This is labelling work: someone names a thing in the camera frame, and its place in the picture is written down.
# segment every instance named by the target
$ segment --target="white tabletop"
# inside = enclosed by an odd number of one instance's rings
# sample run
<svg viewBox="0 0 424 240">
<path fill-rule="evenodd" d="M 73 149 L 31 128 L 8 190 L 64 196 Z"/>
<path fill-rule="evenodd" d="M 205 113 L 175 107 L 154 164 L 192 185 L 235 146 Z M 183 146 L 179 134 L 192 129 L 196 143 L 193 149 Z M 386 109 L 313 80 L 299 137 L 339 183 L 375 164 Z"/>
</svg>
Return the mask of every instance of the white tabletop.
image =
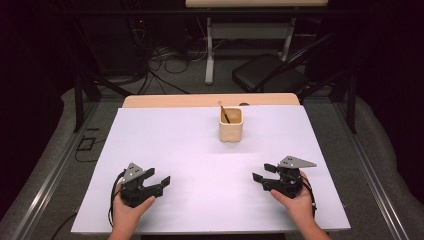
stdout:
<svg viewBox="0 0 424 240">
<path fill-rule="evenodd" d="M 139 234 L 273 233 L 295 231 L 285 208 L 252 179 L 278 179 L 264 163 L 292 155 L 316 163 L 303 169 L 315 194 L 316 220 L 325 230 L 350 225 L 303 106 L 246 106 L 239 143 L 218 138 L 219 107 L 119 109 L 72 232 L 110 233 L 110 192 L 133 162 L 171 176 L 164 196 L 143 215 Z"/>
<path fill-rule="evenodd" d="M 319 7 L 328 0 L 186 0 L 186 7 Z"/>
</svg>

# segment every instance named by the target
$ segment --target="chair backrest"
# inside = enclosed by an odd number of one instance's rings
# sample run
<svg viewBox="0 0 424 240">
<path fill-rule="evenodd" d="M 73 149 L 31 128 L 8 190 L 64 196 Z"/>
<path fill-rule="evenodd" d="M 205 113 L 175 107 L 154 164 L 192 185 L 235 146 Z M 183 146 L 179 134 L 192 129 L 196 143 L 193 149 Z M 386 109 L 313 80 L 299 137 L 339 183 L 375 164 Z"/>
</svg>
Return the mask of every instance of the chair backrest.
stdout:
<svg viewBox="0 0 424 240">
<path fill-rule="evenodd" d="M 307 59 L 309 59 L 313 54 L 318 52 L 319 50 L 323 49 L 325 46 L 327 46 L 331 40 L 333 39 L 333 34 L 327 34 L 324 37 L 312 42 L 308 46 L 302 48 L 301 50 L 297 51 L 295 54 L 287 58 L 283 64 L 272 71 L 262 83 L 266 83 L 271 78 L 273 78 L 275 75 L 287 71 L 288 69 L 293 69 L 303 62 L 305 62 Z"/>
</svg>

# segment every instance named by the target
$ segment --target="person's left hand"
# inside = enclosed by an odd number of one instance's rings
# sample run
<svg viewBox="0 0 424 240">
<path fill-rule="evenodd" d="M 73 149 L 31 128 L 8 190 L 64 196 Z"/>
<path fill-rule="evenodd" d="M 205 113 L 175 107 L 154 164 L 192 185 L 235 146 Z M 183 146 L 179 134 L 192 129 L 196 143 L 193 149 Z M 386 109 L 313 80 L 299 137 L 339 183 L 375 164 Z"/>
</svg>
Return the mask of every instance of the person's left hand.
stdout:
<svg viewBox="0 0 424 240">
<path fill-rule="evenodd" d="M 155 197 L 150 197 L 135 208 L 124 204 L 121 199 L 121 184 L 115 188 L 115 199 L 113 200 L 113 229 L 109 239 L 130 239 L 133 235 L 140 217 L 155 202 Z"/>
</svg>

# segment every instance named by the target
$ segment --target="desk leg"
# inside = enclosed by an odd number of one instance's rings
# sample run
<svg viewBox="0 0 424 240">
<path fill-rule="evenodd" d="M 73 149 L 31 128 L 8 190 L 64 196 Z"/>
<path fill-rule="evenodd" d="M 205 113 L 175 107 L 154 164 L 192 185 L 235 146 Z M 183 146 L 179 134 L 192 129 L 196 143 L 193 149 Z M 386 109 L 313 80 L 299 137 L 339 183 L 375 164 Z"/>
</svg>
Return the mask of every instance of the desk leg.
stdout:
<svg viewBox="0 0 424 240">
<path fill-rule="evenodd" d="M 294 34 L 294 27 L 296 26 L 296 18 L 290 19 L 289 29 L 287 30 L 286 39 L 284 40 L 283 53 L 281 55 L 281 60 L 285 61 L 289 55 L 290 43 Z"/>
<path fill-rule="evenodd" d="M 207 18 L 207 41 L 208 41 L 208 59 L 206 64 L 205 84 L 212 85 L 213 83 L 213 46 L 212 46 L 212 23 L 211 19 Z"/>
</svg>

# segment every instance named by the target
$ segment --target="cup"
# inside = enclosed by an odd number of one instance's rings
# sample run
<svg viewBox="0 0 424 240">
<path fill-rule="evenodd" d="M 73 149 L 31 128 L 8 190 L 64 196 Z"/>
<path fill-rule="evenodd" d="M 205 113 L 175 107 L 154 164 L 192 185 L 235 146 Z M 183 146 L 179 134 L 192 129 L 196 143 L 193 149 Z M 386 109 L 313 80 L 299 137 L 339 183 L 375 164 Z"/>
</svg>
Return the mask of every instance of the cup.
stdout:
<svg viewBox="0 0 424 240">
<path fill-rule="evenodd" d="M 243 112 L 240 108 L 225 108 L 219 113 L 219 140 L 222 142 L 240 142 L 243 132 Z"/>
</svg>

